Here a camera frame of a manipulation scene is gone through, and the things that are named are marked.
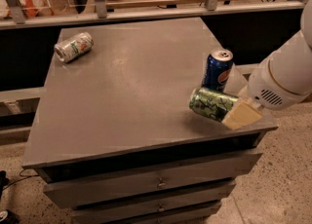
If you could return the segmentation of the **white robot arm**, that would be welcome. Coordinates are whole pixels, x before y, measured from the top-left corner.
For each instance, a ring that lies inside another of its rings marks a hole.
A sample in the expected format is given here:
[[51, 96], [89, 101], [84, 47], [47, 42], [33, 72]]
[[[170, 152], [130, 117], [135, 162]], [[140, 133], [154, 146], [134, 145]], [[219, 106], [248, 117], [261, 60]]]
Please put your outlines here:
[[255, 68], [222, 123], [231, 130], [262, 117], [264, 108], [283, 110], [312, 93], [312, 0], [302, 11], [300, 30]]

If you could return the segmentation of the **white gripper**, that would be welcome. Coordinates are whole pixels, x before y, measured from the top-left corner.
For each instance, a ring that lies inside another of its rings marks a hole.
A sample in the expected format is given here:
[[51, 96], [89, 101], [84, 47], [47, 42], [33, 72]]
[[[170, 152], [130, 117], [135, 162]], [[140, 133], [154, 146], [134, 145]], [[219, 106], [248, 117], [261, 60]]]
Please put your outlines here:
[[[238, 92], [241, 98], [252, 98], [264, 108], [282, 110], [301, 102], [309, 95], [309, 61], [291, 61], [285, 57], [268, 57], [250, 76], [247, 86]], [[250, 125], [262, 113], [239, 100], [221, 121], [231, 130]]]

